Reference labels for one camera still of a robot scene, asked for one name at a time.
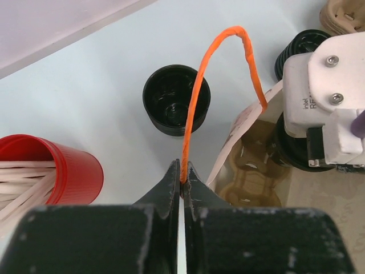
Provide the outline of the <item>translucent bag with orange handles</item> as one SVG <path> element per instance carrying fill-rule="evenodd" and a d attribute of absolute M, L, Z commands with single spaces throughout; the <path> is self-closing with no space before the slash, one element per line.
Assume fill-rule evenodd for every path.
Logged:
<path fill-rule="evenodd" d="M 364 256 L 364 34 L 329 38 L 284 64 L 262 90 L 245 29 L 221 32 L 205 53 L 188 114 L 211 56 L 241 38 L 258 100 L 239 114 L 207 186 L 238 207 L 307 206 L 326 211 L 351 254 Z"/>

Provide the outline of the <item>black ribbed cup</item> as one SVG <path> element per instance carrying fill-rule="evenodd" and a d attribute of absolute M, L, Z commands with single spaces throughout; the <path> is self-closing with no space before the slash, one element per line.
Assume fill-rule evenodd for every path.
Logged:
<path fill-rule="evenodd" d="M 317 29 L 308 29 L 298 33 L 276 58 L 274 72 L 277 80 L 280 81 L 282 79 L 283 67 L 289 57 L 297 54 L 311 53 L 330 37 L 330 34 Z"/>
<path fill-rule="evenodd" d="M 197 71 L 186 65 L 156 70 L 143 88 L 143 105 L 152 124 L 162 133 L 182 137 Z"/>

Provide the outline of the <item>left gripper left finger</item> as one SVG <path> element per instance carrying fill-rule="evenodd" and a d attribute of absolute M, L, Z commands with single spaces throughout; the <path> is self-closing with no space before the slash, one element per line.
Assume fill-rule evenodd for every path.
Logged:
<path fill-rule="evenodd" d="M 20 220 L 2 273 L 176 273 L 180 163 L 130 205 L 43 205 Z"/>

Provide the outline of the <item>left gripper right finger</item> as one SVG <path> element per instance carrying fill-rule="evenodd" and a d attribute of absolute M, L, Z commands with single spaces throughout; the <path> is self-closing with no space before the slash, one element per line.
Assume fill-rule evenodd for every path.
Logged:
<path fill-rule="evenodd" d="M 236 208 L 199 178 L 182 185 L 188 273 L 354 273 L 334 221 L 315 208 Z"/>

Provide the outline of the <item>black cup lid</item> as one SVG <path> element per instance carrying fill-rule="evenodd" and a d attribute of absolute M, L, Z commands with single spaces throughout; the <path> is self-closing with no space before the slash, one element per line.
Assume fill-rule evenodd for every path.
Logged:
<path fill-rule="evenodd" d="M 307 139 L 293 138 L 286 133 L 283 113 L 280 115 L 275 125 L 273 140 L 282 163 L 306 172 L 325 172 L 335 168 L 334 166 L 309 166 Z"/>

